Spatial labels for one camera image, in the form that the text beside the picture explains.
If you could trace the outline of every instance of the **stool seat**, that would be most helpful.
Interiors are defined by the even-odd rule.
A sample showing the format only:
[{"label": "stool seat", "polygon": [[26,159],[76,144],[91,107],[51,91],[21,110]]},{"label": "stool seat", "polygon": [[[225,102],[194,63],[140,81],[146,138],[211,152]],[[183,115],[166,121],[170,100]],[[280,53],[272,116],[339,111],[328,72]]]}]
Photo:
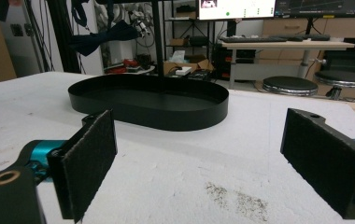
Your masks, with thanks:
[{"label": "stool seat", "polygon": [[346,71],[320,71],[315,78],[326,85],[355,88],[355,73]]},{"label": "stool seat", "polygon": [[318,85],[300,77],[268,77],[263,80],[263,89],[287,95],[311,96],[318,92]]}]

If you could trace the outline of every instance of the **black strap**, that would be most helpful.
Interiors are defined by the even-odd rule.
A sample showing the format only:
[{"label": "black strap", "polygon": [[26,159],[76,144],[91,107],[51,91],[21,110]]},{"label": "black strap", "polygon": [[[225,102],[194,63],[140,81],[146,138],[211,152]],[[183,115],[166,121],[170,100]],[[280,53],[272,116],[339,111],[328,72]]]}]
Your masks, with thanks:
[{"label": "black strap", "polygon": [[82,27],[87,27],[87,16],[85,15],[82,3],[88,1],[89,0],[72,0],[72,16],[75,22]]},{"label": "black strap", "polygon": [[[72,16],[75,19],[75,22],[82,27],[85,27],[87,30],[87,16],[85,15],[84,8],[82,7],[82,3],[88,3],[89,0],[72,0]],[[111,28],[111,23],[114,20],[114,1],[113,0],[95,0],[98,4],[107,3],[107,29]]]}]

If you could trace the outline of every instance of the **storage cabinet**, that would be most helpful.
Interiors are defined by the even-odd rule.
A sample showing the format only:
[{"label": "storage cabinet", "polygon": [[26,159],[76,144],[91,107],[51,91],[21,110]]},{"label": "storage cabinet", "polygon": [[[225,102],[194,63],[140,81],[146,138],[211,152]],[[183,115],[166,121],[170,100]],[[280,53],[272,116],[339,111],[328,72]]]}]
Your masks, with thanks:
[{"label": "storage cabinet", "polygon": [[333,37],[355,38],[355,18],[327,20],[325,34]]},{"label": "storage cabinet", "polygon": [[[304,34],[307,24],[307,19],[264,20],[263,35]],[[314,21],[315,28],[321,33],[324,33],[325,24],[325,19],[318,19]]]}]

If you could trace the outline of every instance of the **white desk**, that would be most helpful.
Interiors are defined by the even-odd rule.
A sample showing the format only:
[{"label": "white desk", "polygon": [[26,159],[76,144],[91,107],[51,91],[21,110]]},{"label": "white desk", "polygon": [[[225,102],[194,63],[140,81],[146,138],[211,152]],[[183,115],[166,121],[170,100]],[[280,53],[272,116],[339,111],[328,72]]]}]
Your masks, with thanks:
[{"label": "white desk", "polygon": [[[0,170],[35,139],[68,139],[85,116],[67,88],[91,76],[45,73],[0,83]],[[167,132],[115,121],[119,154],[84,223],[355,223],[343,220],[280,154],[289,107],[317,113],[355,138],[338,102],[230,91],[220,124]],[[48,223],[62,220],[52,183],[38,193]]]},{"label": "white desk", "polygon": [[[310,50],[344,50],[347,48],[354,48],[354,44],[344,43],[344,42],[333,42],[333,41],[303,41],[303,42],[273,42],[273,43],[222,43],[222,46],[231,49],[233,51],[233,58],[231,61],[231,71],[230,71],[230,85],[229,89],[234,88],[234,81],[238,75],[238,65],[240,66],[240,74],[253,73],[267,73],[273,74],[274,76],[286,76],[288,73],[297,74],[298,77],[305,77],[306,71],[308,69],[309,52]],[[238,49],[303,49],[304,55],[303,60],[298,68],[291,65],[279,65],[279,64],[250,64],[250,63],[236,63],[236,51]],[[242,76],[244,80],[248,79],[248,76]]]}]

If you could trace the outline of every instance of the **monitor screen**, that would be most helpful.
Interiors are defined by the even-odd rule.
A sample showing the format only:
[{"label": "monitor screen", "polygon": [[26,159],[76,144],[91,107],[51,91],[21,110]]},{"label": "monitor screen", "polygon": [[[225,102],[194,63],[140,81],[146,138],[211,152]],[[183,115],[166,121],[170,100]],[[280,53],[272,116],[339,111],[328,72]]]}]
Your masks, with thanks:
[{"label": "monitor screen", "polygon": [[355,0],[277,0],[275,16],[280,18],[355,17]]},{"label": "monitor screen", "polygon": [[198,19],[265,19],[274,17],[276,0],[197,0]]}]

